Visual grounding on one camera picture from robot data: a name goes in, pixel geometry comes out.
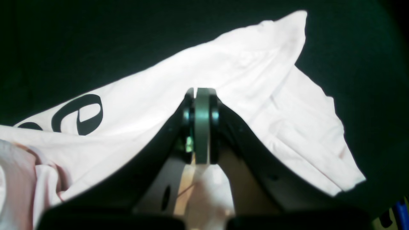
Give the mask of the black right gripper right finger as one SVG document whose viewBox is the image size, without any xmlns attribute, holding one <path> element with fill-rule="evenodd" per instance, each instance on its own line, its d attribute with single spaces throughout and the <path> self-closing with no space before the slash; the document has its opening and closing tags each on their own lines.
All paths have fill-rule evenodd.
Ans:
<svg viewBox="0 0 409 230">
<path fill-rule="evenodd" d="M 236 216 L 228 230 L 371 230 L 365 211 L 306 182 L 268 150 L 212 88 L 196 93 L 196 163 L 226 173 Z"/>
</svg>

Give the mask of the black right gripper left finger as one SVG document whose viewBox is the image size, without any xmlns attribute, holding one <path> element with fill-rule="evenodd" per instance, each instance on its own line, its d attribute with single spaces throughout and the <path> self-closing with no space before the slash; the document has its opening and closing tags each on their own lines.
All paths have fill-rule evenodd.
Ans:
<svg viewBox="0 0 409 230">
<path fill-rule="evenodd" d="M 181 176 L 193 158 L 193 89 L 129 162 L 108 178 L 51 208 L 39 230 L 184 230 L 173 217 Z"/>
</svg>

